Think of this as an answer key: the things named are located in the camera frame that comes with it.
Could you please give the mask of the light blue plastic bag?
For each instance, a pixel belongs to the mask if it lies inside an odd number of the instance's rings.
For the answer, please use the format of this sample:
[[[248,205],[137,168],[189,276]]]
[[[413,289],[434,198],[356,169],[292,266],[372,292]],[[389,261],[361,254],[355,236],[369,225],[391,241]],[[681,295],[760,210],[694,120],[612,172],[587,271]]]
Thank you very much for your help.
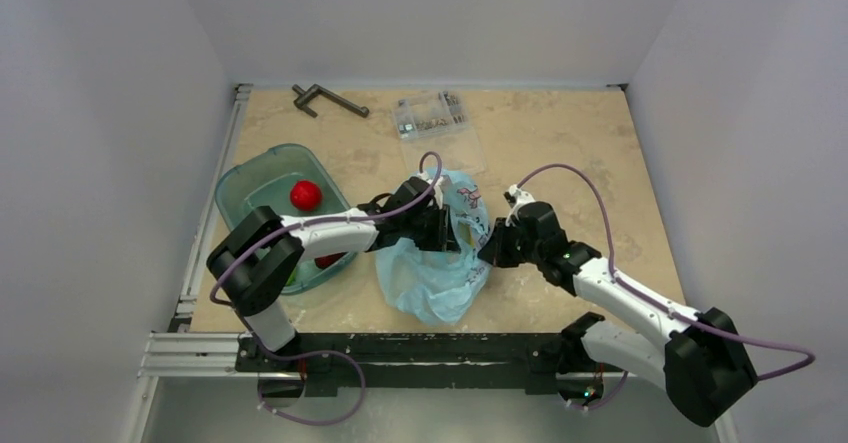
[[[378,284],[387,304],[431,326],[453,325],[485,285],[491,266],[478,258],[491,224],[477,182],[457,170],[442,172],[443,202],[451,210],[457,253],[425,252],[401,239],[376,252]]]

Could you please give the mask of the red fake apple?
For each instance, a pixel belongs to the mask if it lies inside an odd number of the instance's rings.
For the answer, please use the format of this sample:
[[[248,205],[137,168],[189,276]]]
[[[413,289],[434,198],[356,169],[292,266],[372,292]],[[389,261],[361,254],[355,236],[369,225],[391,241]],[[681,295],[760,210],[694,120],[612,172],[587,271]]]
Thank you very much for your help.
[[[337,261],[339,261],[340,259],[342,259],[345,256],[346,256],[345,253],[335,253],[335,254],[331,254],[331,255],[318,257],[318,258],[314,259],[314,264],[318,269],[324,270],[324,269],[331,267]]]

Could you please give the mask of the bright red fake tomato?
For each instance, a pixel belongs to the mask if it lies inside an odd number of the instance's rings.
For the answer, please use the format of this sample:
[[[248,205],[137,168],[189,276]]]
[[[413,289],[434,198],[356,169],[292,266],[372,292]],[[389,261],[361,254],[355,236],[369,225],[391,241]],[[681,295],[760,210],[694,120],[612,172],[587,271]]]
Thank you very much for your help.
[[[289,201],[299,211],[312,212],[321,205],[323,192],[312,181],[298,180],[289,192]]]

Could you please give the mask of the green fake fruit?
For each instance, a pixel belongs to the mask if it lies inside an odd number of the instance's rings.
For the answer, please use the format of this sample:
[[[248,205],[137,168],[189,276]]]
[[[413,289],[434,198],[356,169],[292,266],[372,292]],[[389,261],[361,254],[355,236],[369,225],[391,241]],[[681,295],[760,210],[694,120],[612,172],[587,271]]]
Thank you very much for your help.
[[[294,271],[290,274],[290,276],[288,277],[288,279],[287,279],[287,281],[286,281],[286,283],[285,283],[285,285],[284,285],[284,287],[285,287],[285,288],[290,287],[290,286],[291,286],[291,285],[292,285],[292,284],[296,281],[296,279],[297,279],[297,274],[298,274],[298,270],[297,270],[297,269],[295,269],[295,270],[294,270]]]

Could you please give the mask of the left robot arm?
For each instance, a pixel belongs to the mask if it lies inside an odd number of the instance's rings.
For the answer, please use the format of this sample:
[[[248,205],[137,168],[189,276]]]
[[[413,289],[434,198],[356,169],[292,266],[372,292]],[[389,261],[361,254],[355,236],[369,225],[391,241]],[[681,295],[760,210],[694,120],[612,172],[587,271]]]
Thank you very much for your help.
[[[392,193],[344,212],[278,215],[261,206],[215,247],[206,267],[216,288],[261,344],[259,358],[272,371],[297,362],[298,333],[285,313],[285,284],[304,261],[374,252],[407,240],[422,251],[457,253],[451,213],[434,177],[412,176]]]

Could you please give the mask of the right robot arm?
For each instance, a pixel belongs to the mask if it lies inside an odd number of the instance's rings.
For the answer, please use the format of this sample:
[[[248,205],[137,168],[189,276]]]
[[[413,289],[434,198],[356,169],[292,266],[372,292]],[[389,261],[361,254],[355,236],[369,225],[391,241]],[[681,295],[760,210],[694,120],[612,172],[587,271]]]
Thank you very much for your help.
[[[759,378],[723,311],[677,304],[610,268],[592,246],[571,240],[550,204],[519,206],[496,219],[479,252],[497,268],[535,266],[544,279],[604,308],[620,325],[587,312],[560,333],[560,370],[617,367],[663,390],[690,422],[708,427]]]

